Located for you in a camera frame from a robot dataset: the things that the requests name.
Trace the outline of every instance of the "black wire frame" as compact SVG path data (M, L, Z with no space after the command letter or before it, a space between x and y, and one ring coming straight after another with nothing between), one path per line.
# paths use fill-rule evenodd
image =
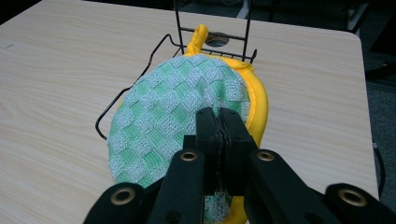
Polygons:
M146 72L149 70L149 67L151 66L151 62L152 59L155 55L155 53L157 52L157 50L160 48L160 46L163 44L163 42L169 38L169 41L171 42L171 44L175 47L177 47L177 51L175 52L175 54L173 55L173 57L175 57L179 52L181 52L182 54L184 54L184 48L186 48L187 46L183 45L183 38L182 38L182 34L181 31L188 31L188 32L194 32L193 29L190 28L185 28L185 27L181 27L180 26L180 19L178 16L178 7L177 7L177 0L175 1L175 12L176 12L176 17L177 17L177 29L178 29L178 36L179 36L179 40L180 40L180 44L175 43L175 41L173 40L172 36L170 34L167 34L163 37L163 39L160 41L160 43L157 45L157 47L154 49L154 51L151 52L149 60L148 60L148 65L146 66L146 68L143 70L143 72L140 74L140 76L137 78L137 80L139 80L139 78L141 78L143 75L146 74ZM244 48L243 48L243 52L242 54L235 54L235 53L231 53L231 52L224 52L221 50L215 50L215 49L205 49L202 48L202 51L206 54L217 54L219 56L227 56L230 58L240 58L242 60L242 62L245 61L245 59L249 59L250 63L253 63L254 59L257 56L257 50L254 49L253 53L251 56L247 56L246 55L246 51L247 51L247 46L248 46L248 33L249 33L249 29L250 29L250 15L251 15L251 8L252 8L252 2L253 0L249 0L249 10L248 10L248 14L247 14L247 28L246 28L246 32L245 32L245 36L236 36L236 35L226 35L226 34L220 34L220 33L210 33L210 35L216 35L216 36L222 36L222 37L227 37L227 38L231 38L231 39L237 39L237 40L242 40L244 41ZM100 122L102 121L103 117L107 114L107 112L111 109L111 107L113 107L113 105L121 98L121 96L128 90L130 90L132 88L132 86L123 89L122 91L120 91L120 93L111 101L111 103L106 107L106 109L102 112L102 114L99 116L99 118L96 120L95 122L95 130L98 132L98 134L105 140L107 140L107 137L103 134L103 132L100 130Z
M174 0L174 6L175 6L175 13L176 13L176 20L177 20L177 31L178 31L178 38L180 40L180 46L181 48L181 52L184 54L184 48L186 48L187 46L183 44L183 37L182 37L182 31L186 31L186 32L194 32L194 29L191 28L186 28L186 27L182 27L180 25L180 17L178 15L178 4L177 4L177 0ZM250 63L253 63L254 58L256 57L257 54L257 50L255 49L253 51L253 55L252 56L247 56L247 48L248 48L248 34L249 34L249 30L250 30L250 21L251 21L251 11L253 9L253 0L249 0L248 1L248 11L247 11L247 25L246 25L246 30L245 30L245 36L239 36L239 35L226 35L223 33L212 33L209 32L210 35L213 36L221 36L221 37L226 37L226 38L230 38L230 39L235 39L235 40L241 40L244 42L244 47L242 50L242 54L235 54L235 53L231 53L231 52L224 52L224 51L220 51L220 50L213 50L213 49L203 49L203 51L208 51L209 54L215 52L217 54L219 54L220 56L223 55L227 55L231 58L233 57L238 57L241 58L242 62L245 61L245 59L249 59Z

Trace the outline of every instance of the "light wood surface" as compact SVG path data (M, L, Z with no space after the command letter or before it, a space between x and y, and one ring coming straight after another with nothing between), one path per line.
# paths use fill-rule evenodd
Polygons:
M190 28L244 32L239 19L181 19ZM43 0L0 26L1 223L84 220L114 184L94 123L168 33L177 40L172 11L74 0ZM262 147L313 189L345 182L377 197L359 39L253 21L247 52L253 49L270 105ZM153 65L174 50L165 44Z

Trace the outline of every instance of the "screw hole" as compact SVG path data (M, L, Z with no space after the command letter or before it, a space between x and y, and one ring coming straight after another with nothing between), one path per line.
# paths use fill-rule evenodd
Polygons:
M367 204L367 200L359 194L357 191L352 189L340 189L338 196L346 203L354 206L363 207Z
M269 152L259 152L257 157L262 161L273 161L275 159L274 155Z
M131 188L117 189L112 195L110 201L115 205L123 205L134 199L134 190Z
M180 158L183 161L195 161L198 158L198 155L194 152L184 152L180 155Z

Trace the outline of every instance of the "gray floor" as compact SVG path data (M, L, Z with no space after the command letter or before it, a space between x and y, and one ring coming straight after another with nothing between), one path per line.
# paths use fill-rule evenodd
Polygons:
M233 6L225 3L237 2ZM256 0L252 19L268 21L269 0ZM180 5L180 11L201 14L236 17L241 1L201 0ZM324 29L343 30L346 28L343 8L345 1L282 0L277 8L274 22L297 24ZM371 52L370 49L381 34L388 20L395 12L394 1L375 1L361 25L361 38L365 70L382 66L383 62L396 63L396 57ZM372 125L372 135L381 152L386 167L386 184L380 201L396 213L396 85L381 80L367 81L367 94Z

